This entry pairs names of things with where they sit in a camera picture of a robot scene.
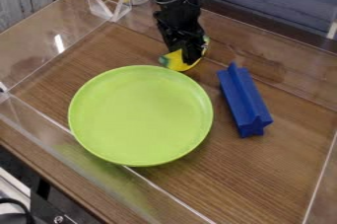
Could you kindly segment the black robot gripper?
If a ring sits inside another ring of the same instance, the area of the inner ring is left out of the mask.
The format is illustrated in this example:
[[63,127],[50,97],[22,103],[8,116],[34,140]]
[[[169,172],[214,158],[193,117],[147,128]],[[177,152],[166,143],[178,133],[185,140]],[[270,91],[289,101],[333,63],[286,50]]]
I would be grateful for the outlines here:
[[201,0],[155,0],[153,16],[167,51],[182,49],[182,62],[191,65],[202,55],[203,29],[198,24]]

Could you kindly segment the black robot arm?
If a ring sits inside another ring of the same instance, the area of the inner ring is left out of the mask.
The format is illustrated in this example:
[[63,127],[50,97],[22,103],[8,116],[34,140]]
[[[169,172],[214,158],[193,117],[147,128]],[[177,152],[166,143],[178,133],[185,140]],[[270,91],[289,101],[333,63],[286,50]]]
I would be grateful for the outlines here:
[[167,46],[159,63],[174,71],[186,71],[201,59],[209,38],[198,24],[199,0],[155,0],[159,10],[153,13]]

